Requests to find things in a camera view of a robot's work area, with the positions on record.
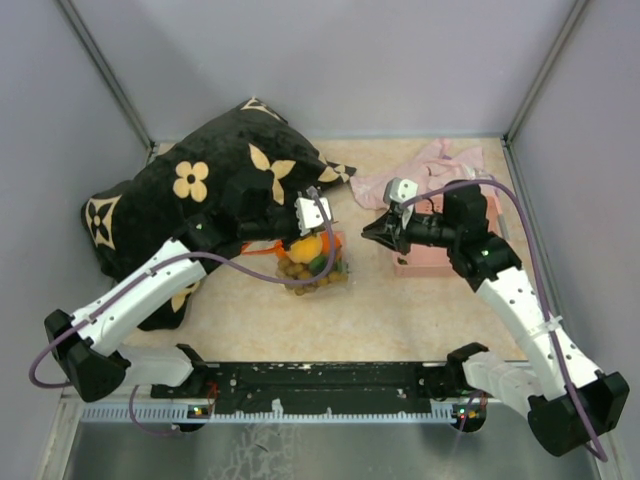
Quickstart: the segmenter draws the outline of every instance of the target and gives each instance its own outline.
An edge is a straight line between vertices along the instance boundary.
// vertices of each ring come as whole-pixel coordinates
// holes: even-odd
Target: pink box
[[[495,194],[485,193],[485,196],[487,198],[489,230],[499,234],[498,216],[502,214],[500,200]],[[435,211],[442,212],[442,195],[433,197],[432,200]],[[431,204],[429,202],[420,202],[416,205],[416,212],[431,213]],[[456,274],[451,268],[445,248],[413,245],[408,255],[400,255],[393,252],[391,259],[395,274],[398,277],[447,277]]]

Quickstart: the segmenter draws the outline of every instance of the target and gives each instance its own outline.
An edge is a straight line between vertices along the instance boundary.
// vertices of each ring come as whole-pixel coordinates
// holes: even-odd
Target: pink towel
[[[383,201],[384,190],[389,180],[395,177],[413,180],[418,184],[418,192],[424,193],[443,187],[451,180],[487,176],[482,170],[482,147],[469,148],[448,159],[446,152],[450,146],[451,140],[439,138],[394,170],[366,177],[356,174],[349,181],[356,202],[366,209],[386,208]]]

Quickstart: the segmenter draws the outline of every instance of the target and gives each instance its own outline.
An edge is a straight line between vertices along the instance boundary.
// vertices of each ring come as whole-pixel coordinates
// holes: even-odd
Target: gray wall
[[[311,136],[504,133],[573,0],[75,0],[152,137],[251,95]]]
[[[593,2],[516,153],[581,346],[631,397],[618,431],[640,473],[640,3]]]
[[[44,317],[108,282],[80,228],[80,205],[144,161],[79,43],[50,0],[0,8],[0,477],[30,479],[58,392],[27,370],[46,345]],[[43,379],[61,380],[52,360]]]

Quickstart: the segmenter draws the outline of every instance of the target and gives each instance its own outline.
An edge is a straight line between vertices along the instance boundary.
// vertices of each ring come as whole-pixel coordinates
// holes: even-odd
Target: beige flower
[[[284,205],[284,189],[280,180],[289,175],[296,162],[294,160],[276,160],[269,164],[267,156],[255,145],[249,144],[249,154],[253,165],[264,172],[273,173],[273,199],[280,205]]]
[[[184,305],[184,302],[187,301],[187,297],[195,292],[199,286],[200,282],[196,282],[171,297],[171,310],[173,310],[174,312],[180,310]]]
[[[324,169],[324,172],[322,172],[322,174],[318,177],[319,182],[329,183],[342,178],[342,181],[346,183],[349,180],[349,175],[346,173],[346,167],[344,165],[338,165],[335,168],[330,166],[327,163],[327,159],[322,153],[318,155],[318,160],[320,160],[327,166]]]
[[[259,110],[260,112],[268,113],[276,120],[280,120],[282,122],[282,118],[280,118],[276,112],[271,110],[269,107],[267,107],[267,105],[262,103],[256,97],[251,97],[251,100],[245,103],[240,110]]]
[[[106,245],[112,250],[116,249],[111,234],[111,220],[113,210],[122,195],[113,198],[91,198],[84,210],[84,217],[91,232],[91,238],[96,247]]]
[[[180,198],[191,195],[193,201],[202,203],[207,198],[207,186],[203,180],[209,175],[209,167],[204,162],[191,165],[189,162],[180,162],[176,166],[178,179],[173,182],[173,193]]]

